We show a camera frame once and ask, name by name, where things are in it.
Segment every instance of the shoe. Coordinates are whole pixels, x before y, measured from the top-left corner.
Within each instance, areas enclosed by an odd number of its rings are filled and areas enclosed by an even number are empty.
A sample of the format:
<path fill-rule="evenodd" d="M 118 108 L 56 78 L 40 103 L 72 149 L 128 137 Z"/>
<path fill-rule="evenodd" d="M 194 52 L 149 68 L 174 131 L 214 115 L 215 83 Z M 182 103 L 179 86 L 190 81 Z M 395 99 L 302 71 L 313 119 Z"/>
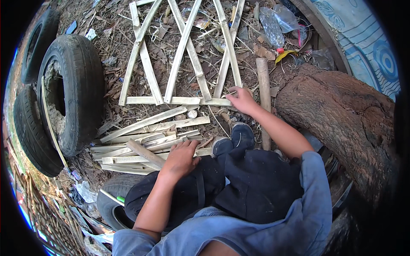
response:
<path fill-rule="evenodd" d="M 248 124 L 237 122 L 231 131 L 231 141 L 234 148 L 240 146 L 252 150 L 255 146 L 255 135 Z"/>
<path fill-rule="evenodd" d="M 213 157 L 218 157 L 222 154 L 227 154 L 233 149 L 232 142 L 227 137 L 217 137 L 212 145 L 211 154 Z"/>

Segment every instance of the hand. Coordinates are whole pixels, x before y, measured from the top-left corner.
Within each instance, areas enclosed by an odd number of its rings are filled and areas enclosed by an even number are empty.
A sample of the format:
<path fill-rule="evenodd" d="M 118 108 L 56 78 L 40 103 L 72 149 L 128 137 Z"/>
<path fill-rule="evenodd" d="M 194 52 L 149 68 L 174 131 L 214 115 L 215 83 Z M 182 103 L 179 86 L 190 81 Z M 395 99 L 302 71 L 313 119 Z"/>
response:
<path fill-rule="evenodd" d="M 237 92 L 235 95 L 227 94 L 225 97 L 231 102 L 231 105 L 237 108 L 240 112 L 252 116 L 260 106 L 253 100 L 252 95 L 245 88 L 230 87 L 228 91 Z"/>
<path fill-rule="evenodd" d="M 182 177 L 192 172 L 201 160 L 200 157 L 192 159 L 198 144 L 197 140 L 186 140 L 172 146 L 164 166 L 159 171 L 158 178 L 161 177 L 167 182 L 176 184 Z"/>

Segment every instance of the left hand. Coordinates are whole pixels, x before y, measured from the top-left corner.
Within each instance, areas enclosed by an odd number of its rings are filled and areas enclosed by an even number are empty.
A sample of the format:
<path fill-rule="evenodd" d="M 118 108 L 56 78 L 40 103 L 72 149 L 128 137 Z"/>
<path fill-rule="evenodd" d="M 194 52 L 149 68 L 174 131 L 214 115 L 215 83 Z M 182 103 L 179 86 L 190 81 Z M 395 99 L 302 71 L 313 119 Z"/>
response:
<path fill-rule="evenodd" d="M 201 160 L 200 157 L 192 159 L 198 144 L 197 140 L 186 140 L 172 146 L 164 166 L 159 171 L 158 178 L 176 184 L 182 177 L 192 172 Z"/>

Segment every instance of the black tire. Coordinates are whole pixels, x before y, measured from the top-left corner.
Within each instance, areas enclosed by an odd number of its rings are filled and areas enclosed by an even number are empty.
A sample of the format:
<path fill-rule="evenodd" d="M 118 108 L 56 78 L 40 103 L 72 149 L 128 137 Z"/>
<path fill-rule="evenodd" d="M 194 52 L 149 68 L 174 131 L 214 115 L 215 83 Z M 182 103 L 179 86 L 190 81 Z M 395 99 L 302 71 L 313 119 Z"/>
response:
<path fill-rule="evenodd" d="M 38 84 L 42 76 L 45 76 L 48 105 L 54 103 L 65 116 L 65 128 L 58 134 L 61 152 L 65 156 L 75 156 L 95 139 L 102 122 L 105 80 L 94 45 L 80 35 L 57 37 L 43 58 Z M 41 90 L 37 90 L 37 97 L 45 124 Z M 44 130 L 50 134 L 48 127 Z"/>
<path fill-rule="evenodd" d="M 37 81 L 41 60 L 55 39 L 59 21 L 60 13 L 54 9 L 47 9 L 35 24 L 24 50 L 21 67 L 23 84 L 32 84 Z"/>
<path fill-rule="evenodd" d="M 117 196 L 125 198 L 130 189 L 144 177 L 145 175 L 121 174 L 105 182 L 102 189 L 115 198 Z M 97 196 L 97 208 L 102 218 L 115 231 L 120 229 L 132 229 L 135 220 L 131 220 L 127 217 L 124 207 L 118 205 L 118 203 L 101 192 L 99 192 Z"/>
<path fill-rule="evenodd" d="M 64 166 L 43 130 L 36 107 L 36 93 L 27 85 L 14 102 L 14 126 L 31 163 L 44 175 L 55 177 Z"/>

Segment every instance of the forearm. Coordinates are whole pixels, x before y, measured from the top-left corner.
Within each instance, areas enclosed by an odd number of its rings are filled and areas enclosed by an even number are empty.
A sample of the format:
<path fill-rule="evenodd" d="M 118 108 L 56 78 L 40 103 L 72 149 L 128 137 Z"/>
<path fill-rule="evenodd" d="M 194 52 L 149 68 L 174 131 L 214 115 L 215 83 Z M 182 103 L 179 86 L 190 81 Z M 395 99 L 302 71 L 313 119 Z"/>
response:
<path fill-rule="evenodd" d="M 251 116 L 267 131 L 288 158 L 301 158 L 304 152 L 313 151 L 310 143 L 300 132 L 262 107 L 253 111 Z"/>
<path fill-rule="evenodd" d="M 175 182 L 158 176 L 154 187 L 142 206 L 133 229 L 152 236 L 157 241 L 168 224 Z"/>

